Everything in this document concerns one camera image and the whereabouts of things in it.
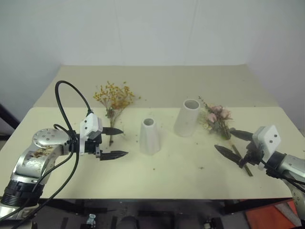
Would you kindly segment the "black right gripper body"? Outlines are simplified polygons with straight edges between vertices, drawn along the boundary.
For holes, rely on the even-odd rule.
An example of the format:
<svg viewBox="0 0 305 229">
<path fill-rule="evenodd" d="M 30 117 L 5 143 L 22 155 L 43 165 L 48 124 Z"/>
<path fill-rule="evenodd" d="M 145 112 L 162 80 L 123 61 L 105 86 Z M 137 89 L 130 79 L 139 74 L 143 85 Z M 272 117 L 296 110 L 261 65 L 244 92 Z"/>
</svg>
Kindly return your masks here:
<svg viewBox="0 0 305 229">
<path fill-rule="evenodd" d="M 251 165 L 259 165 L 264 156 L 264 151 L 257 147 L 252 141 L 246 146 L 246 155 L 242 158 L 238 164 L 240 168 L 246 166 L 247 163 Z"/>
</svg>

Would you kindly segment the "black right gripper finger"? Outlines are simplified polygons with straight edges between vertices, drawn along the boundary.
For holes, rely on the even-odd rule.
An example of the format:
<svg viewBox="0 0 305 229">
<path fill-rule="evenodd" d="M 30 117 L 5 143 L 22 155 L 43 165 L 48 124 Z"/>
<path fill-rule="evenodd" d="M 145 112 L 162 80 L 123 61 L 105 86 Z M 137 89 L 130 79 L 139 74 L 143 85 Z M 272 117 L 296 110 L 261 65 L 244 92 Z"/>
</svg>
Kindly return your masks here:
<svg viewBox="0 0 305 229">
<path fill-rule="evenodd" d="M 230 134 L 244 141 L 252 141 L 253 133 L 241 130 L 230 130 Z"/>
<path fill-rule="evenodd" d="M 214 147 L 221 155 L 223 155 L 224 157 L 233 161 L 236 164 L 239 164 L 239 162 L 242 159 L 239 155 L 235 154 L 232 150 L 230 150 L 224 146 L 214 145 Z"/>
</svg>

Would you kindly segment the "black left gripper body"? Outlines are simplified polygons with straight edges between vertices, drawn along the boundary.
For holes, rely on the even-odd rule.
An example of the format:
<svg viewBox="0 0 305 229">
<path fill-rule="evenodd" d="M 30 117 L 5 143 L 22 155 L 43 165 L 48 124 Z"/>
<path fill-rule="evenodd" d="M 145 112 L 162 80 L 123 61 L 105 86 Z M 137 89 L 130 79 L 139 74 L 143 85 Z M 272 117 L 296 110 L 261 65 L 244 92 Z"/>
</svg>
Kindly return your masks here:
<svg viewBox="0 0 305 229">
<path fill-rule="evenodd" d="M 94 139 L 88 138 L 85 142 L 85 150 L 84 152 L 87 154 L 95 155 L 96 158 L 101 159 L 102 150 L 100 149 L 100 145 L 102 144 L 102 135 L 97 135 Z"/>
</svg>

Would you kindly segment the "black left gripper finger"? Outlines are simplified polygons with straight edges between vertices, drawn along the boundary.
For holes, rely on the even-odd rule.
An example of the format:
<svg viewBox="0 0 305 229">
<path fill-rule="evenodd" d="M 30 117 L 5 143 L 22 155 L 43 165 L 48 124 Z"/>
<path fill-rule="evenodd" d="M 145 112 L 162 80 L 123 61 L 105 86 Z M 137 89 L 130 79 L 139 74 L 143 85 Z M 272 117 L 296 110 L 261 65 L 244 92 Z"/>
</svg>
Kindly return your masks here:
<svg viewBox="0 0 305 229">
<path fill-rule="evenodd" d="M 119 135 L 123 134 L 123 131 L 113 127 L 104 127 L 102 130 L 102 134 L 105 135 Z"/>
<path fill-rule="evenodd" d="M 125 155 L 127 155 L 128 152 L 125 152 L 125 151 L 111 151 L 109 153 L 103 153 L 101 151 L 100 153 L 100 161 L 106 161 L 106 160 L 115 160 L 115 159 L 118 159 L 118 158 L 121 158 Z"/>
</svg>

